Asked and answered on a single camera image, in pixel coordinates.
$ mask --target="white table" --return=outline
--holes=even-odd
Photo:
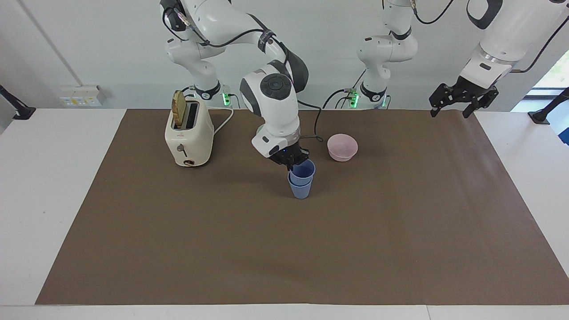
[[[0,319],[569,319],[569,306],[33,306],[124,114],[40,109],[0,136]],[[476,116],[569,273],[569,148],[524,113]]]

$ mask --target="white wall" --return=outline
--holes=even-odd
[[[188,72],[172,64],[164,53],[164,43],[171,35],[160,20],[158,0],[3,3],[7,9],[0,10],[0,81],[28,104],[59,107],[59,86],[77,84],[50,42],[81,82],[102,86],[110,108],[168,108],[172,92],[192,83]],[[233,3],[255,14],[305,60],[311,77],[299,97],[315,104],[321,104],[335,89],[353,84],[363,70],[355,52],[357,42],[385,32],[379,20],[380,0]],[[446,3],[421,0],[419,13],[423,19],[431,19]],[[392,108],[428,109],[432,91],[442,82],[454,83],[482,35],[469,22],[466,3],[456,1],[437,24],[422,26],[414,22],[420,44],[417,57],[390,66]],[[30,22],[21,4],[48,40]],[[569,30],[563,30],[530,73],[504,79],[492,109],[511,110],[568,50],[568,43]],[[519,66],[527,66],[541,45],[535,46]],[[211,61],[220,78],[236,91],[241,77],[264,65],[267,59],[254,46],[236,45]]]

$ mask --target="white cord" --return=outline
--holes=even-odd
[[[233,110],[233,106],[231,106],[231,108],[217,108],[214,106],[209,106],[208,109],[215,109],[215,110],[231,110],[231,114],[229,115],[229,117],[217,128],[215,129],[215,131],[213,132],[213,135],[215,136],[217,134],[217,132],[219,132],[219,130],[221,130],[221,128],[223,128],[223,126],[225,124],[227,124],[227,122],[229,122],[229,120],[231,120],[231,118],[233,118],[233,114],[235,113],[235,110]]]

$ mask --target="blue cup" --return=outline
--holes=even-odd
[[[296,197],[297,199],[306,199],[310,194],[310,188],[312,187],[312,178],[310,178],[310,181],[304,186],[297,186],[291,180],[293,177],[294,176],[291,171],[288,174],[288,183],[290,184],[294,197]]]
[[[292,171],[288,175],[292,184],[302,187],[312,182],[314,173],[316,173],[314,162],[306,160],[299,165],[293,166]]]

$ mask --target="black mount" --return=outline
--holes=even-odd
[[[2,95],[14,108],[16,109],[16,115],[14,120],[28,120],[32,114],[36,111],[36,108],[27,106],[25,103],[21,102],[20,99],[13,96],[8,90],[4,89],[0,85],[0,95]]]
[[[498,94],[500,93],[495,86],[484,89],[463,77],[459,77],[454,86],[449,87],[443,83],[431,95],[429,98],[432,107],[431,116],[436,117],[440,110],[447,105],[457,102],[470,102],[463,111],[464,118],[468,118],[474,111],[480,108],[488,108]]]
[[[569,88],[563,90],[563,92],[559,96],[557,96],[557,98],[553,99],[553,101],[549,103],[547,107],[541,109],[540,111],[528,112],[528,114],[530,115],[530,118],[533,120],[533,122],[535,122],[536,124],[548,125],[550,123],[547,120],[547,115],[553,110],[555,110],[555,108],[557,108],[558,105],[567,100],[569,100]]]
[[[307,149],[302,149],[300,147],[300,142],[297,142],[289,147],[276,152],[269,157],[278,165],[285,165],[289,171],[292,170],[293,165],[299,165],[304,161],[308,160],[308,155],[310,153]]]

